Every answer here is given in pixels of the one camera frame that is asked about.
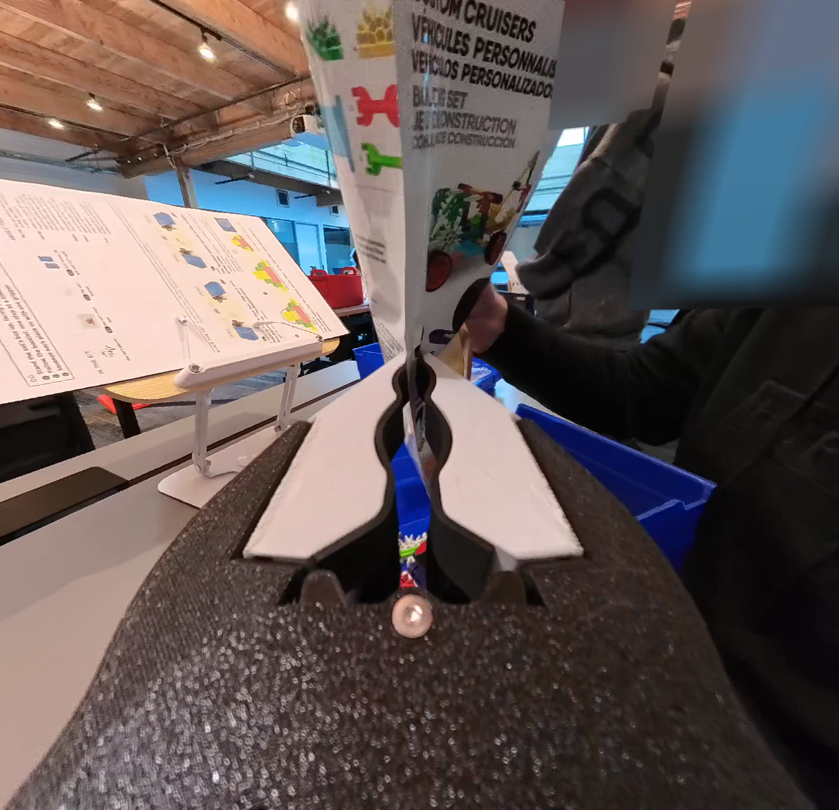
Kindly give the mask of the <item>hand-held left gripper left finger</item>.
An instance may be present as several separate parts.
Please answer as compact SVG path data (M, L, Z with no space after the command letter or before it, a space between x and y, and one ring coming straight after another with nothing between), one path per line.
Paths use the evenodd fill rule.
M400 586L393 458L404 445L404 357L313 416L244 544L244 559L334 574L377 604Z

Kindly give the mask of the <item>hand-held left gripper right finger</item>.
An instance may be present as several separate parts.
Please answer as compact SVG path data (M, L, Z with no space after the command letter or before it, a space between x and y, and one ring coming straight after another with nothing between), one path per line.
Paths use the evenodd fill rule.
M555 445L535 452L522 425L440 359L419 361L419 470L431 504L424 568L437 598L475 602L496 574L584 555L547 474Z

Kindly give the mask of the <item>large blue plastic bin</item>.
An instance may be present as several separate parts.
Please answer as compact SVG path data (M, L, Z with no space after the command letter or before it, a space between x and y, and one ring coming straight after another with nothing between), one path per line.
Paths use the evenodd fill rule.
M535 422L605 486L645 528L676 572L683 573L713 483L535 405L519 404L515 413ZM392 468L399 533L427 532L430 499L407 448L397 450Z

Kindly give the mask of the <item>printed toy set bag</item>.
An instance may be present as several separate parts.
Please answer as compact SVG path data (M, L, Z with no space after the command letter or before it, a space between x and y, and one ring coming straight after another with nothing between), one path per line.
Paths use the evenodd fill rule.
M420 360L457 339L457 302L490 280L559 139L565 0L292 1L420 462Z

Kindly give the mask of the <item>person's right forearm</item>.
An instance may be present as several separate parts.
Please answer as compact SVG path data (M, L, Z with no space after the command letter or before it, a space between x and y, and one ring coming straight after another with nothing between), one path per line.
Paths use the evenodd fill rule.
M621 442L658 446L685 430L728 319L725 310L691 310L622 351L510 306L481 358L559 417Z

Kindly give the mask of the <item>person's right hand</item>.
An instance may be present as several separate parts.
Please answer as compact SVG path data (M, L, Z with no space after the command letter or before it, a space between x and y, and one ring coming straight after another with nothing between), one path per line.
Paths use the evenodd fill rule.
M484 284L467 317L465 326L474 354L486 354L502 335L509 303L491 281Z

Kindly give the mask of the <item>pile of plastic construction pieces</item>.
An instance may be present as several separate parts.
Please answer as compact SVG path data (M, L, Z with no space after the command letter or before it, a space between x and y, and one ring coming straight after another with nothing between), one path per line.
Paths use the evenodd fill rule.
M401 588L427 586L425 569L427 532L416 534L399 533L399 569Z

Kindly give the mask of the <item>red storage basket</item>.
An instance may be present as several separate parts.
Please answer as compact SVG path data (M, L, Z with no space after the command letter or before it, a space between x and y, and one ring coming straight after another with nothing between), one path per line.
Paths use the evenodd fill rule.
M313 269L308 275L308 280L334 310L361 306L364 303L362 276L357 267L344 267L337 274Z

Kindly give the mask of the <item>white document stand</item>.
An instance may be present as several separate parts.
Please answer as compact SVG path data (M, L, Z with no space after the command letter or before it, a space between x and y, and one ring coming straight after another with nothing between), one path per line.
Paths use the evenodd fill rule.
M194 435L191 465L180 469L158 485L161 494L200 509L233 480L246 466L269 447L278 435L293 423L292 406L300 366L317 357L329 355L338 346L340 334L323 337L288 322L257 321L257 331L283 329L279 342L257 344L251 354L227 354L213 357L191 353L190 322L176 318L185 364L178 372L148 376L116 385L106 392L116 401L129 405L173 401L192 396L195 402ZM277 416L269 427L232 446L211 452L209 415L212 392L220 385L262 376L277 369L285 370Z

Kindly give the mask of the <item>white instruction sheet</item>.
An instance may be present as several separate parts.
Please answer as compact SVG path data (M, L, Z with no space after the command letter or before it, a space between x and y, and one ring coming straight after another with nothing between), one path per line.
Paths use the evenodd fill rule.
M257 217L2 180L2 404L178 372L178 317L209 357L348 333Z

